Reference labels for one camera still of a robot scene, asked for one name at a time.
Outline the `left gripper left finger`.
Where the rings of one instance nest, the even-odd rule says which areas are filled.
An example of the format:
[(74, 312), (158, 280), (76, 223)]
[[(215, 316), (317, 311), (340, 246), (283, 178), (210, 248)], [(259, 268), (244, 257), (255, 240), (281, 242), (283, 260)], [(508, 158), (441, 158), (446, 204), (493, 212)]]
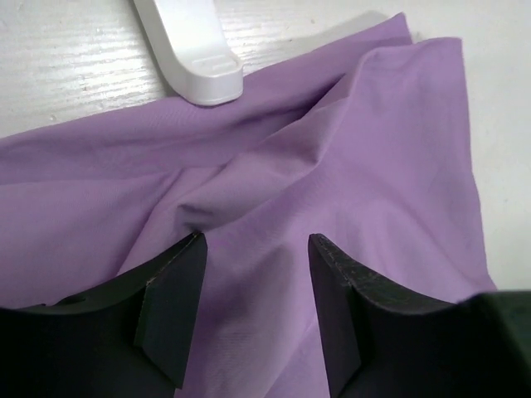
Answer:
[(183, 386), (206, 268), (204, 234), (53, 305), (25, 309), (31, 390)]

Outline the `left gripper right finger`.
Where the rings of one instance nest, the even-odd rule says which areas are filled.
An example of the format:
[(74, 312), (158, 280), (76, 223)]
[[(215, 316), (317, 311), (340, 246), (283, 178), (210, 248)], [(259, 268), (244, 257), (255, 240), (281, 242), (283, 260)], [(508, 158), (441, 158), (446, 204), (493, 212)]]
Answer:
[(332, 397), (453, 397), (442, 333), (450, 304), (419, 294), (309, 238), (309, 268)]

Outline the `purple trousers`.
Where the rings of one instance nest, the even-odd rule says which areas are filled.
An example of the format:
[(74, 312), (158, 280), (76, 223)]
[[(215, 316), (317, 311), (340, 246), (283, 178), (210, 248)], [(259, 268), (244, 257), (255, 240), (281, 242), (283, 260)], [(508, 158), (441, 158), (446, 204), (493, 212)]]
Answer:
[(183, 397), (325, 397), (311, 234), (417, 292), (494, 288), (462, 43), (397, 15), (246, 77), (1, 142), (1, 304), (52, 303), (194, 230), (207, 272)]

